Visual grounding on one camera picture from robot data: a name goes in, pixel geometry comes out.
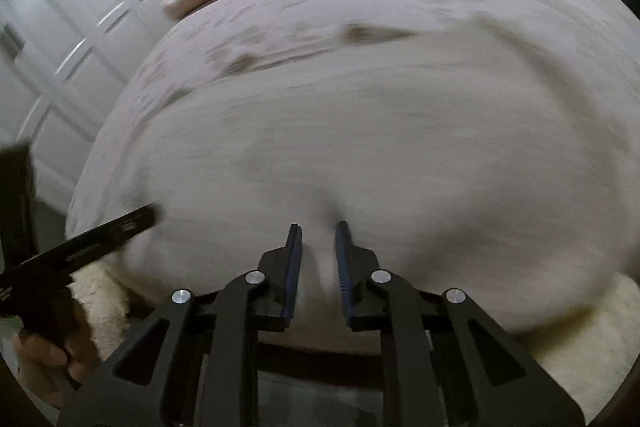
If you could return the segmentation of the person's left hand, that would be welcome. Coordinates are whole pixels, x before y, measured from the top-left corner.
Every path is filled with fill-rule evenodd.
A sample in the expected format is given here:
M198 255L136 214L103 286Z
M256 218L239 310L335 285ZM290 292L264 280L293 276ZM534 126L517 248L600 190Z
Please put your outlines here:
M70 379L82 384L101 364L92 340L85 309L74 302L76 329L61 349L35 334L19 332L12 338L18 378L38 399L59 410L70 396Z

